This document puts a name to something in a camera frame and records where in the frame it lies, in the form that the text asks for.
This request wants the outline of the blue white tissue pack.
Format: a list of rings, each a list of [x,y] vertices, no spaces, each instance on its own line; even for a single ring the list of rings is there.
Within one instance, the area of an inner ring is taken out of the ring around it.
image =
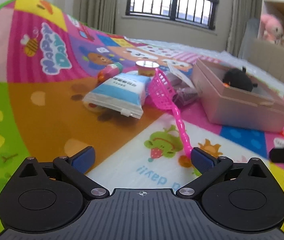
[[[95,87],[82,101],[140,119],[150,82],[150,77],[120,73]]]

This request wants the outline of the pink plastic net scoop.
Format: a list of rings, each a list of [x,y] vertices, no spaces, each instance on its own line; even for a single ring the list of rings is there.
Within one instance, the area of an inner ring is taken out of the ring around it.
[[[185,155],[191,158],[192,146],[189,136],[186,133],[185,125],[181,117],[181,111],[173,102],[173,96],[176,94],[174,88],[166,75],[159,69],[155,69],[154,77],[148,85],[149,96],[158,109],[170,110],[175,118],[176,126],[182,141]]]

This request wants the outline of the pink cardboard box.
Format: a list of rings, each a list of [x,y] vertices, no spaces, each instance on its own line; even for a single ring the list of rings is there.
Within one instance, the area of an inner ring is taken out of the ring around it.
[[[191,80],[208,120],[214,124],[280,132],[284,127],[284,99],[249,75],[258,86],[251,92],[222,82],[228,66],[198,59]]]

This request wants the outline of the dark purple packet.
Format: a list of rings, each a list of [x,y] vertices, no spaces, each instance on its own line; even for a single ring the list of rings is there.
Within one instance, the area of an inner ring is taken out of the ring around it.
[[[169,79],[172,87],[176,91],[172,100],[178,108],[183,108],[198,99],[198,92],[195,88],[190,87],[179,77],[172,73],[167,73],[166,77]]]

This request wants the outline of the beige padded headboard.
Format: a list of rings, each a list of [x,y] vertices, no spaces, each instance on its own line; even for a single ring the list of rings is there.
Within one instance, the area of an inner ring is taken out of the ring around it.
[[[250,46],[247,61],[284,83],[283,47],[255,38]]]

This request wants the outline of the black plush bird toy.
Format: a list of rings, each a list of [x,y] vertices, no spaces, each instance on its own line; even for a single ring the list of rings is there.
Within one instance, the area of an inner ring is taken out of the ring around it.
[[[222,82],[230,87],[242,89],[248,92],[258,87],[257,83],[253,83],[246,74],[246,68],[230,68],[224,75]]]

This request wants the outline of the white card booklet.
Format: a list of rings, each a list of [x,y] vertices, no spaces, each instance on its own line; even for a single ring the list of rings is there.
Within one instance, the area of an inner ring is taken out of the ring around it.
[[[179,69],[173,66],[172,63],[167,63],[167,67],[169,68],[169,71],[176,77],[178,77],[182,83],[185,83],[190,88],[195,88],[194,84],[190,80],[189,77],[187,77],[185,74],[183,74]]]

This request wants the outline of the pink toy figure bottle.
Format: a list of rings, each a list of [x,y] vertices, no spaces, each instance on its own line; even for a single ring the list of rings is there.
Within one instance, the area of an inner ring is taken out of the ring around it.
[[[120,62],[115,62],[108,64],[99,71],[98,73],[98,83],[103,83],[106,80],[120,74],[123,70],[123,65]]]

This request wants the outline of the yellow pink toy cup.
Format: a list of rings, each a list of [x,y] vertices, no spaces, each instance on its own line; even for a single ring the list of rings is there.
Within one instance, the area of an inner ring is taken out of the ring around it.
[[[152,77],[156,73],[156,69],[159,68],[159,64],[152,61],[137,61],[135,63],[138,74],[143,76]]]

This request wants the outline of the pink plush bunny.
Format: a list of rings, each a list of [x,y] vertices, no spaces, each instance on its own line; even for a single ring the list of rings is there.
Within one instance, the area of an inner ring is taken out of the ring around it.
[[[276,43],[284,34],[280,20],[270,14],[262,14],[260,23],[264,27],[262,39],[271,43]]]

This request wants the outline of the beige curtain right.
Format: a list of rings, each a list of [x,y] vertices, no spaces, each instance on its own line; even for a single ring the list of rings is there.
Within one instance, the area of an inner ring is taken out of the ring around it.
[[[246,24],[251,18],[260,18],[262,0],[233,0],[230,32],[226,51],[238,56],[245,34]]]

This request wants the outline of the beige curtain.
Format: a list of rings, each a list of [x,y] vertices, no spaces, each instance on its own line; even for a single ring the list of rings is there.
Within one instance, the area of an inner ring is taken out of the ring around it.
[[[226,51],[238,56],[245,34],[246,24],[251,18],[260,18],[262,0],[233,0],[230,32]]]
[[[115,33],[117,0],[74,0],[77,20],[106,33]]]

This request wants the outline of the beige curtain left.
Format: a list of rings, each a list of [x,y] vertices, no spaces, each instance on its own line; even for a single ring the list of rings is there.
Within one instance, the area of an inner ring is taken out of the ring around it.
[[[77,20],[106,33],[115,33],[117,0],[74,0]]]

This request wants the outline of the black barred window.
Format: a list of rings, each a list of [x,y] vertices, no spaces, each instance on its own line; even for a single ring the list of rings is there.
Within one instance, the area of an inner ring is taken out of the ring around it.
[[[214,30],[219,0],[127,0],[125,14]]]

